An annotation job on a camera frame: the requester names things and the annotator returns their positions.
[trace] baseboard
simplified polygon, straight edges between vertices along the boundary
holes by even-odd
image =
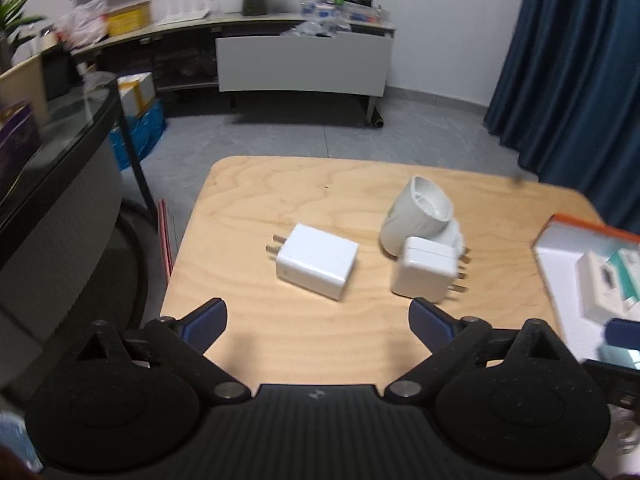
[[[488,107],[478,103],[472,103],[462,99],[446,97],[444,95],[430,94],[428,92],[420,92],[419,90],[409,90],[407,88],[398,88],[397,86],[388,86],[385,88],[385,98],[389,99],[405,99],[417,103],[425,103],[429,105],[441,106],[443,108],[452,108],[462,112],[470,112],[478,115],[485,115]]]

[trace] metal prong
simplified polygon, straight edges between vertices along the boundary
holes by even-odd
[[[466,288],[466,286],[452,284],[452,285],[449,285],[449,290],[453,290],[454,292],[466,292],[469,289]]]

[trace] purple box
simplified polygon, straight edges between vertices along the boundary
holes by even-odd
[[[0,111],[0,202],[12,190],[41,145],[38,125],[28,101]]]

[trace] table top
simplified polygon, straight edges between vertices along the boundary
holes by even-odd
[[[84,84],[49,101],[42,146],[12,190],[0,198],[0,266],[23,242],[106,138],[116,118],[116,76],[90,75]]]
[[[212,27],[215,25],[231,25],[235,23],[260,23],[260,22],[292,22],[299,23],[305,21],[305,17],[299,12],[278,12],[274,14],[266,14],[265,16],[243,16],[239,12],[227,12],[225,14],[212,14],[201,20],[191,20],[188,22],[175,22],[165,23],[162,25],[156,25],[155,23],[148,27],[139,28],[132,32],[125,34],[119,34],[112,38],[102,40],[92,46],[86,46],[74,50],[75,56],[92,52],[96,49],[106,46],[124,43],[126,41],[136,40],[137,38],[144,38],[153,34],[161,34],[163,32],[175,32],[178,30],[187,30],[190,28]],[[349,22],[355,27],[364,27],[365,29],[378,29],[386,32],[396,30],[396,28],[389,22],[383,23],[367,23],[367,22]]]
[[[466,293],[438,305],[497,328],[531,317],[557,329],[531,245],[556,212],[600,222],[561,187],[463,171],[329,158],[234,156],[213,165],[196,202],[162,314],[180,318],[213,297],[228,327],[206,356],[255,389],[261,383],[375,384],[382,391],[429,351],[408,327],[408,298],[390,291],[393,261],[378,232],[409,178],[450,197],[469,248]],[[266,252],[297,223],[360,245],[342,301],[276,278]]]

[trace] dark glass vase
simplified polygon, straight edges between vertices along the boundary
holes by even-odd
[[[267,0],[244,0],[243,16],[264,16],[267,13]]]

